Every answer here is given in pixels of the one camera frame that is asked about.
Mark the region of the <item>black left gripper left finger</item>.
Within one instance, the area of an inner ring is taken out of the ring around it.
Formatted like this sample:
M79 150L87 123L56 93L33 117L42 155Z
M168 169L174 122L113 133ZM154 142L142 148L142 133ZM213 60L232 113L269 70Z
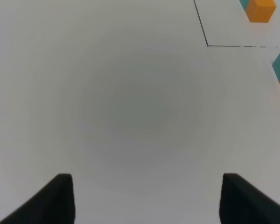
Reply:
M73 224L75 218L72 175L58 174L0 224Z

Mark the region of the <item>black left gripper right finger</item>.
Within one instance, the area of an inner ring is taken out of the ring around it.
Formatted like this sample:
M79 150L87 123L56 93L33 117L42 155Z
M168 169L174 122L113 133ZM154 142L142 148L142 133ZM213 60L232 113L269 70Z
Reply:
M222 224L280 224L280 205L240 175L225 173L219 218Z

